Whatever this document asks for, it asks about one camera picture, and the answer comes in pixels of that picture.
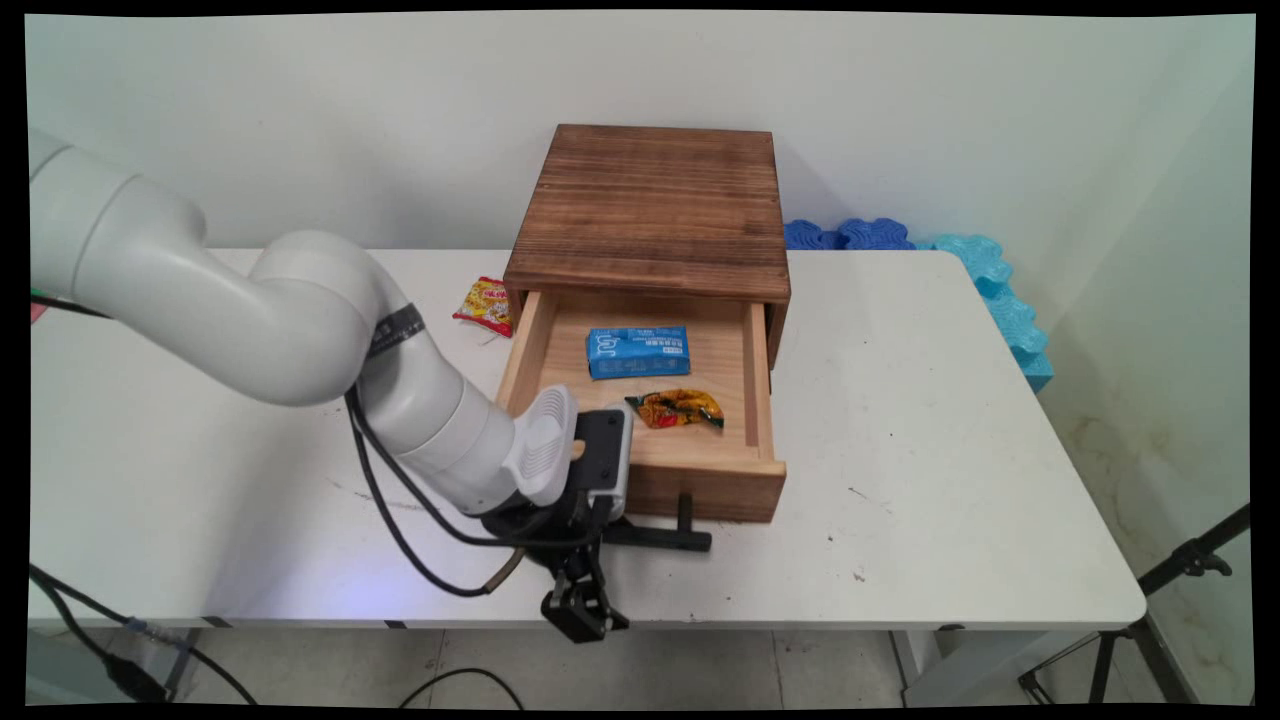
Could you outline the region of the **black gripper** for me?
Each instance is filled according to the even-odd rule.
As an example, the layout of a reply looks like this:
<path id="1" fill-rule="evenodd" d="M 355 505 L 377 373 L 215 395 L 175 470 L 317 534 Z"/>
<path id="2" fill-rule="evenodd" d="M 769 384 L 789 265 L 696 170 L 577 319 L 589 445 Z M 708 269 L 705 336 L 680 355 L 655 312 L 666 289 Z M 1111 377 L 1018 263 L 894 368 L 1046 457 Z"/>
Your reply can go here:
<path id="1" fill-rule="evenodd" d="M 509 503 L 483 516 L 486 532 L 517 542 L 556 577 L 541 601 L 541 615 L 575 644 L 599 642 L 631 626 L 612 603 L 598 561 L 602 533 L 612 519 L 613 497 L 593 492 L 568 492 L 545 507 Z"/>

